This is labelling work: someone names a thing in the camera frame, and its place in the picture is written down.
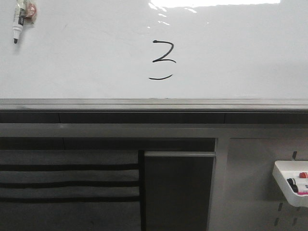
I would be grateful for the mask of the white glossy whiteboard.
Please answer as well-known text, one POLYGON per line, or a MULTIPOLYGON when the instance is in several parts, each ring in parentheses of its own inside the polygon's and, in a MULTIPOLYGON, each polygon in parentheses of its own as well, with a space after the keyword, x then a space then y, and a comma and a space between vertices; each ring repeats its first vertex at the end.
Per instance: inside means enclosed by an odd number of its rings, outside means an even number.
POLYGON ((306 111, 305 0, 39 0, 13 42, 0 3, 0 108, 306 111))

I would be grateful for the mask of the dark grey panel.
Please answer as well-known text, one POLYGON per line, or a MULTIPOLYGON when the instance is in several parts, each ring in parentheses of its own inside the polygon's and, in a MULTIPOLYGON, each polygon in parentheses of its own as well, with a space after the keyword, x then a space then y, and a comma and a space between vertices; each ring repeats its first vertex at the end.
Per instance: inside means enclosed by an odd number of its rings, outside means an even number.
POLYGON ((146 152, 146 229, 205 231, 214 155, 146 152))

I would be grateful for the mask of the grey fabric pocket organizer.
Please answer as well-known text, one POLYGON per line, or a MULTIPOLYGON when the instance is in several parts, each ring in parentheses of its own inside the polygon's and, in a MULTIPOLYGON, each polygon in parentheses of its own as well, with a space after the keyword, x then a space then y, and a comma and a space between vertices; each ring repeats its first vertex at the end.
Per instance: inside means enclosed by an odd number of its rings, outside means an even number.
POLYGON ((2 150, 3 231, 144 231, 138 151, 2 150))

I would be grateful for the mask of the white plastic marker tray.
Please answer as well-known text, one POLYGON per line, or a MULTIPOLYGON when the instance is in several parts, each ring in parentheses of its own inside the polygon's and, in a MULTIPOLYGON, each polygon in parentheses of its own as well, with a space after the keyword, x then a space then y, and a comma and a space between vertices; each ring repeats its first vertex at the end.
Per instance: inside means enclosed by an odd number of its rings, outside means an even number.
POLYGON ((307 207, 308 195, 298 195, 287 182, 288 178, 299 178, 300 172, 308 171, 307 161, 276 161, 272 175, 288 203, 295 207, 307 207))

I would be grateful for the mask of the black capped marker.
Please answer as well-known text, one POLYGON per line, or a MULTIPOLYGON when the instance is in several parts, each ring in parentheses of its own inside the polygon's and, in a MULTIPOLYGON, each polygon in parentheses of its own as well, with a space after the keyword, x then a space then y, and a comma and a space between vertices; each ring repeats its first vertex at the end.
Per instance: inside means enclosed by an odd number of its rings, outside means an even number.
POLYGON ((298 193, 308 190, 308 185, 307 184, 291 185, 291 188, 295 193, 298 193))
POLYGON ((307 178, 288 178, 287 182, 290 185, 301 185, 301 184, 308 184, 308 179, 307 178))

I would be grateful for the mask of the red capped marker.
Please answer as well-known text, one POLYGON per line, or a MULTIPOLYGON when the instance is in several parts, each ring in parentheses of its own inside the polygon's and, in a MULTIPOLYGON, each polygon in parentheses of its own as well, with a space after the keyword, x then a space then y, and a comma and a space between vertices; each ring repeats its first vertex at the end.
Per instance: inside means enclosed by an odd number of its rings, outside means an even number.
POLYGON ((300 172, 299 178, 301 179, 307 179, 308 178, 308 172, 300 172))

